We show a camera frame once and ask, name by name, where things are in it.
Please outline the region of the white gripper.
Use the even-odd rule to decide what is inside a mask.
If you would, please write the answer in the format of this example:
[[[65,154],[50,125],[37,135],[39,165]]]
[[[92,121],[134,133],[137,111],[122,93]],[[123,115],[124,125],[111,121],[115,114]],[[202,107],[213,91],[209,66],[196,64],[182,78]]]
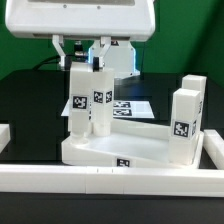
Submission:
[[[71,57],[64,38],[94,40],[93,71],[104,68],[111,39],[147,41],[155,31],[154,0],[6,0],[5,24],[20,38],[49,38],[62,71]]]

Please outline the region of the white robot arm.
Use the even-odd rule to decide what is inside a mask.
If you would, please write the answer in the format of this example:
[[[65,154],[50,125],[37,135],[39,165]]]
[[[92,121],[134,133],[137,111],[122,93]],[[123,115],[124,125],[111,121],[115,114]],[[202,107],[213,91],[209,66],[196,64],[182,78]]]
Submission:
[[[66,67],[66,39],[92,40],[88,61],[101,59],[117,79],[136,76],[133,42],[155,32],[154,0],[6,0],[5,23],[19,38],[46,38]]]

